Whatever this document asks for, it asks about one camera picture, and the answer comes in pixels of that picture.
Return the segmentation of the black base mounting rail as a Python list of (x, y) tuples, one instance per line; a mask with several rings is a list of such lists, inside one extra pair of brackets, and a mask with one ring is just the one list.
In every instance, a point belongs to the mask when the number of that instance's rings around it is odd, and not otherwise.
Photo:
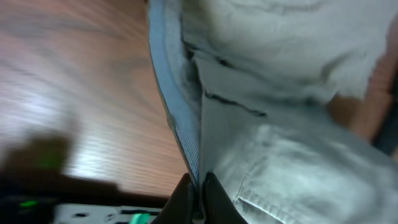
[(1, 198), (1, 223), (141, 224), (151, 223), (159, 208), (60, 203), (54, 198)]

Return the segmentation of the beige shorts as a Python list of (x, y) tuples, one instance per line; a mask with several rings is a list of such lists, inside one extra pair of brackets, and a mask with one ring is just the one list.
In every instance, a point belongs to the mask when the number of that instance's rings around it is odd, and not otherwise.
[(397, 161), (372, 145), (396, 1), (150, 1), (148, 23), (204, 220), (212, 172), (247, 223), (397, 222)]

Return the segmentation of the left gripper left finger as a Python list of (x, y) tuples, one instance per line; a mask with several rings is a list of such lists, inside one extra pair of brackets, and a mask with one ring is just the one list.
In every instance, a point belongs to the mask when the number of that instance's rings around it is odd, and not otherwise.
[(195, 194), (195, 186), (186, 173), (151, 224), (192, 224)]

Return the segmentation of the dark garment red trim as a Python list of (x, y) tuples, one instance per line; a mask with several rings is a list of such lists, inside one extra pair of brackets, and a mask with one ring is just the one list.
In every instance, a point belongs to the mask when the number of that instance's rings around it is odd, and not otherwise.
[(397, 64), (389, 72), (389, 79), (384, 89), (379, 91), (380, 102), (383, 102), (381, 123), (372, 145), (384, 154), (397, 155)]

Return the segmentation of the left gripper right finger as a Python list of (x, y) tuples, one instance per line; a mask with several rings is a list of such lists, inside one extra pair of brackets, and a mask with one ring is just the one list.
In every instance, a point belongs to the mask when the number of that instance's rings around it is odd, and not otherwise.
[(208, 172), (203, 183), (205, 224), (248, 224), (238, 213), (217, 176)]

